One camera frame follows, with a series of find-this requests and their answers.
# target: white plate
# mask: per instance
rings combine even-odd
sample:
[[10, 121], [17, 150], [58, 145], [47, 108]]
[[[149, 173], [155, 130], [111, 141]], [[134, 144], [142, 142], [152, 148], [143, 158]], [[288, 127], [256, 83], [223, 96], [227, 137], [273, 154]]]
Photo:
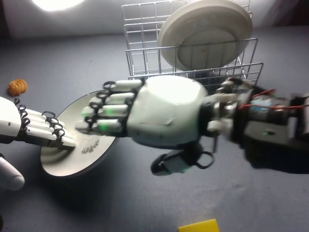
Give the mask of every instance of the white plate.
[[83, 119], [82, 110], [97, 92], [90, 93], [69, 105], [58, 119], [65, 123], [66, 129], [73, 135], [76, 147], [72, 151], [42, 147], [41, 163], [44, 170], [53, 176], [75, 176], [89, 171], [99, 164], [115, 144], [115, 137], [86, 135], [75, 129], [76, 122]]
[[166, 20], [158, 43], [160, 47], [189, 45], [161, 50], [171, 66], [182, 71], [210, 69], [239, 56], [248, 42], [235, 41], [249, 39], [251, 32], [252, 21], [241, 6], [227, 0], [200, 0], [178, 9]]

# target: table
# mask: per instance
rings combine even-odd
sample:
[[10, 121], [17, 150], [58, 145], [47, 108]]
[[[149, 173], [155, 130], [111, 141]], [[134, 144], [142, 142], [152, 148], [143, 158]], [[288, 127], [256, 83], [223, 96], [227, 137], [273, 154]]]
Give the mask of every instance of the table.
[[[256, 29], [255, 62], [264, 62], [259, 84], [279, 94], [309, 92], [309, 27]], [[123, 35], [58, 38], [0, 44], [0, 95], [23, 78], [29, 109], [59, 114], [108, 80], [128, 77]], [[211, 140], [202, 139], [205, 149]], [[162, 150], [121, 139], [104, 162], [76, 178], [54, 179], [40, 167], [40, 148], [23, 142], [0, 152], [25, 177], [17, 192], [0, 192], [8, 232], [175, 232], [216, 218], [222, 232], [307, 231], [309, 176], [255, 170], [237, 145], [219, 141], [207, 170], [153, 176]]]

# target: dish rack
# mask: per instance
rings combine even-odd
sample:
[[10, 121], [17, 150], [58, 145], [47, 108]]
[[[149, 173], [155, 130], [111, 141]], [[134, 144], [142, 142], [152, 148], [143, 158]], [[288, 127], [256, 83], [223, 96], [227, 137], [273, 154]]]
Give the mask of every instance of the dish rack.
[[[253, 57], [257, 46], [257, 39], [247, 39], [241, 41], [231, 41], [224, 43], [207, 43], [199, 45], [182, 46], [191, 51], [191, 63], [194, 60], [194, 50], [199, 46], [206, 46], [205, 69], [181, 71], [177, 69], [176, 57], [179, 46], [158, 47], [158, 35], [164, 22], [176, 10], [193, 2], [194, 0], [172, 0], [140, 4], [130, 4], [122, 6], [124, 16], [124, 31], [127, 44], [126, 58], [129, 68], [129, 80], [141, 77], [151, 77], [158, 75], [179, 75], [192, 78], [203, 84], [210, 93], [220, 86], [228, 77], [248, 79], [257, 83], [263, 68], [263, 63], [253, 63]], [[250, 0], [238, 0], [239, 3], [252, 17], [249, 12]], [[247, 43], [246, 49], [232, 62], [221, 65], [219, 68], [207, 69], [207, 54], [212, 48], [222, 48], [225, 54], [225, 47], [229, 43], [235, 43], [240, 47], [240, 43]], [[172, 49], [175, 53], [175, 64], [171, 66], [161, 56], [163, 49]]]

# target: bright light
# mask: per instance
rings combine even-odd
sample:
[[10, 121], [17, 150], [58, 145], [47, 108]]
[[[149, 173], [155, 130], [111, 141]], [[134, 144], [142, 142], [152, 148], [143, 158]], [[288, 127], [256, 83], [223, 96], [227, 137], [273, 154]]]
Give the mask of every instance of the bright light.
[[37, 6], [46, 11], [62, 11], [76, 6], [84, 0], [32, 0]]

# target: robotic arm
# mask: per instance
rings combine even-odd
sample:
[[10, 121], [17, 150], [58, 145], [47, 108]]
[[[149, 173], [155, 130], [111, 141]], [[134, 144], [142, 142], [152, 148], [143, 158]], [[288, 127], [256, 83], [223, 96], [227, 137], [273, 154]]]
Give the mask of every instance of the robotic arm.
[[[249, 91], [233, 94], [233, 85]], [[306, 96], [293, 96], [288, 102], [276, 98], [273, 90], [236, 78], [227, 79], [211, 96], [199, 82], [178, 76], [107, 82], [103, 88], [84, 108], [84, 121], [76, 129], [171, 149], [152, 163], [155, 175], [184, 173], [192, 166], [208, 168], [213, 159], [206, 166], [198, 160], [202, 154], [213, 158], [220, 134], [245, 149], [253, 166], [270, 163], [270, 168], [279, 164], [275, 169], [286, 172], [305, 171], [299, 164], [306, 163], [303, 159], [309, 153]], [[297, 123], [291, 137], [288, 122], [292, 117]], [[213, 138], [211, 152], [203, 151], [201, 136]]]
[[[9, 144], [15, 140], [60, 149], [75, 147], [73, 136], [54, 113], [41, 114], [24, 105], [18, 106], [19, 103], [19, 99], [11, 102], [0, 97], [0, 143]], [[24, 182], [22, 174], [0, 156], [0, 186], [18, 190]]]

